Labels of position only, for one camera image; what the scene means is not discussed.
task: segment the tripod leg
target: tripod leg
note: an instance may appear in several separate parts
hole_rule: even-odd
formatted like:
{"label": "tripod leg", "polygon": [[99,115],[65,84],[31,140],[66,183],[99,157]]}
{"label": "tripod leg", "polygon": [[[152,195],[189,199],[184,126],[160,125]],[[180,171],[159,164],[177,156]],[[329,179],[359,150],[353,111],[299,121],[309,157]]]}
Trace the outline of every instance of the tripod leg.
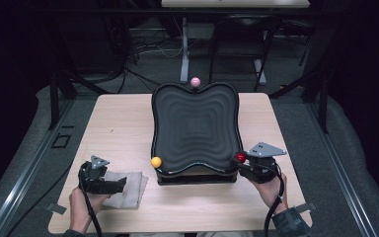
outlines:
{"label": "tripod leg", "polygon": [[92,84],[91,82],[87,81],[83,77],[73,75],[73,74],[67,74],[67,76],[70,76],[72,79],[74,79],[78,83],[84,85],[85,87],[87,87],[88,89],[92,90],[95,93],[98,93],[99,95],[109,94],[109,92],[107,92],[106,90]]}
{"label": "tripod leg", "polygon": [[51,123],[49,130],[52,130],[59,121],[59,104],[58,104],[58,88],[57,75],[53,73],[50,78],[50,104],[51,104]]}
{"label": "tripod leg", "polygon": [[66,75],[60,74],[58,76],[57,86],[60,89],[61,94],[63,94],[67,100],[74,100],[78,95],[78,92]]}

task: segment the wooden table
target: wooden table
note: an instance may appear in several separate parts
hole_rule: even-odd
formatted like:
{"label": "wooden table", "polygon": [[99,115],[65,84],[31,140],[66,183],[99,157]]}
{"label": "wooden table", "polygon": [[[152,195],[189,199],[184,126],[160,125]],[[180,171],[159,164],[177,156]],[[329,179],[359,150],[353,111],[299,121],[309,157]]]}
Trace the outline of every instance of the wooden table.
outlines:
{"label": "wooden table", "polygon": [[[245,150],[263,141],[286,149],[266,94],[239,94],[239,129]],[[138,209],[107,209],[98,214],[104,232],[198,232],[263,229],[267,206],[245,178],[234,184],[159,186],[150,165],[154,132],[151,95],[103,95],[94,108],[58,204],[69,207],[80,165],[97,155],[112,172],[142,172],[149,178]],[[305,202],[289,155],[275,156],[288,178],[288,204]],[[69,209],[54,213],[48,230],[69,227]],[[308,212],[302,214],[311,225]],[[93,224],[89,232],[95,232]]]}

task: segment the metal bracket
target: metal bracket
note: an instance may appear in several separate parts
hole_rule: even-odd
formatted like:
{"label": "metal bracket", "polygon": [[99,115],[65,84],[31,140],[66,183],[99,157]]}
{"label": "metal bracket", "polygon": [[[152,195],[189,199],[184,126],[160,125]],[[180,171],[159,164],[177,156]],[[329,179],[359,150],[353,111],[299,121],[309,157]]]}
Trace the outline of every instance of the metal bracket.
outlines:
{"label": "metal bracket", "polygon": [[92,169],[98,169],[110,164],[110,161],[104,160],[96,155],[91,156]]}
{"label": "metal bracket", "polygon": [[260,158],[285,154],[287,154],[287,151],[279,149],[275,146],[271,146],[264,142],[258,143],[256,146],[254,146],[251,150],[248,151],[248,155]]}

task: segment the gray cloth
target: gray cloth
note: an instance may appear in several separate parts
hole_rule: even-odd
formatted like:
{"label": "gray cloth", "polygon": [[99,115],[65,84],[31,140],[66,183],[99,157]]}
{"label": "gray cloth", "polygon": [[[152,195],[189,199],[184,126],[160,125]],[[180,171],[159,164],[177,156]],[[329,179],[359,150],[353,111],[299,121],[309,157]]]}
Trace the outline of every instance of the gray cloth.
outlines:
{"label": "gray cloth", "polygon": [[103,202],[104,206],[117,209],[138,208],[149,178],[144,177],[141,172],[114,173],[107,171],[104,176],[106,181],[117,181],[124,177],[127,177],[127,183],[122,193],[107,198]]}

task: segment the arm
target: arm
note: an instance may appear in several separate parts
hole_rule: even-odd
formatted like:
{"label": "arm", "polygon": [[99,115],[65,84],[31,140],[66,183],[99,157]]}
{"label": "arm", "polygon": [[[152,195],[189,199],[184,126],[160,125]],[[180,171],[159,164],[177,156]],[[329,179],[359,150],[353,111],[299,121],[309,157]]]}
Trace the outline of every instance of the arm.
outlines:
{"label": "arm", "polygon": [[[281,174],[284,184],[287,184],[287,177]],[[264,203],[271,207],[275,201],[275,197],[279,192],[279,178],[275,177],[271,181],[263,184],[256,182],[251,183],[260,192],[261,198]],[[284,191],[282,203],[280,203],[272,217],[273,224],[276,231],[281,237],[310,237],[311,229],[303,220],[301,215],[294,207],[288,208],[287,193]]]}
{"label": "arm", "polygon": [[[111,195],[92,195],[88,194],[89,201],[95,213],[101,209],[104,200]],[[70,200],[70,227],[63,237],[82,237],[85,236],[88,226],[91,223],[91,216],[85,203],[85,197],[79,188],[75,188],[69,197]]]}

